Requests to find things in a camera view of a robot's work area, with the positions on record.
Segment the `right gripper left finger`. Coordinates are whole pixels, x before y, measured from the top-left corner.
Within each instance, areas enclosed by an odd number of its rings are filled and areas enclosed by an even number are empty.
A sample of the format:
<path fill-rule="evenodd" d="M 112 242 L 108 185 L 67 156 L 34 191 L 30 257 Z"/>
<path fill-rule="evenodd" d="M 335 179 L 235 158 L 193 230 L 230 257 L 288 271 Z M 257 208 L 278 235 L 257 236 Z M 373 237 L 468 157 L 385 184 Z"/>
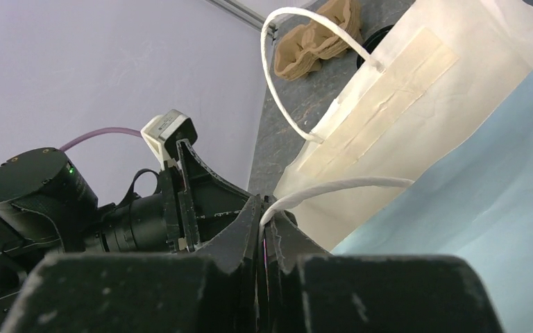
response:
<path fill-rule="evenodd" d="M 42 260 L 2 332 L 257 332 L 262 201 L 188 255 L 66 254 Z"/>

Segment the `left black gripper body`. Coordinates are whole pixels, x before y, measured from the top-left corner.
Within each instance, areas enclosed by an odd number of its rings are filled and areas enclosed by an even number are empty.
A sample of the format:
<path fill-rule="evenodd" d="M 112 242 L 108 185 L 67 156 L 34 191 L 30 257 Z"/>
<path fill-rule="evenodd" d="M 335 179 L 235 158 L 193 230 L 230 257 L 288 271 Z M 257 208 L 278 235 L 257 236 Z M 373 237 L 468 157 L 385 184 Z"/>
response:
<path fill-rule="evenodd" d="M 201 241 L 187 173 L 178 165 L 164 163 L 159 181 L 169 250 L 173 253 L 181 251 L 179 239 L 184 239 L 187 252 L 194 253 Z"/>

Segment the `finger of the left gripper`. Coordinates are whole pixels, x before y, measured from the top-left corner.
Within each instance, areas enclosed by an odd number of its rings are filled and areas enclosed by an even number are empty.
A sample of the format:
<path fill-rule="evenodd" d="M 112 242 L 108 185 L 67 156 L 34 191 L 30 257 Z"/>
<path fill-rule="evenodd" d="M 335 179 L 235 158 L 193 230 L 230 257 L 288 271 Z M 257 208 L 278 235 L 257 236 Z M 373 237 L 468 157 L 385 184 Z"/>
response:
<path fill-rule="evenodd" d="M 214 172 L 189 140 L 179 140 L 176 146 L 191 188 L 200 239 L 212 239 L 237 218 L 251 195 Z"/>

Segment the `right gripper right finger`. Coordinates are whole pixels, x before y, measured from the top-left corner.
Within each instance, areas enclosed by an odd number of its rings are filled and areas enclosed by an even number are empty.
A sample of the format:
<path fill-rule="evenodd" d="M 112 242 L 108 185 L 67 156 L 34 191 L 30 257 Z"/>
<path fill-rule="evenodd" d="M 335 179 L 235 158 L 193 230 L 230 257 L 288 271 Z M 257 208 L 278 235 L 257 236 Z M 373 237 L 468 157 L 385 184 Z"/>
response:
<path fill-rule="evenodd" d="M 331 255 L 287 217 L 264 229 L 273 332 L 501 332 L 476 272 L 450 255 Z"/>

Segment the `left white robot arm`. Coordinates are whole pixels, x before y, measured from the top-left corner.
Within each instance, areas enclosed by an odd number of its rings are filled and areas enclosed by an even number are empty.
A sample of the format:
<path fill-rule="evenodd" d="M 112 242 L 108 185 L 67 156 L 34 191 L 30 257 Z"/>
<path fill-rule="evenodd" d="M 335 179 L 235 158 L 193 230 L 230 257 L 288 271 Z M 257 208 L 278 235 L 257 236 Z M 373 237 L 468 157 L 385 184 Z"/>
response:
<path fill-rule="evenodd" d="M 153 136 L 161 154 L 152 194 L 130 186 L 119 203 L 96 194 L 61 148 L 0 165 L 0 327 L 24 280 L 47 255 L 194 252 L 227 228 L 248 192 L 195 153 L 191 127 Z"/>

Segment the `white and blue paper bag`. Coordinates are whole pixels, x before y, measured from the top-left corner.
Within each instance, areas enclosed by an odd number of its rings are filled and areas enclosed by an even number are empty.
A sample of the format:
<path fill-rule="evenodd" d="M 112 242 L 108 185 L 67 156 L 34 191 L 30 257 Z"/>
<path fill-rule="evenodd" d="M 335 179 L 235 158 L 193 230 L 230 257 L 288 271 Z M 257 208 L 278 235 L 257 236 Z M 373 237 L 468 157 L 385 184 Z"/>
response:
<path fill-rule="evenodd" d="M 274 194 L 338 255 L 449 254 L 533 332 L 533 6 L 415 1 Z"/>

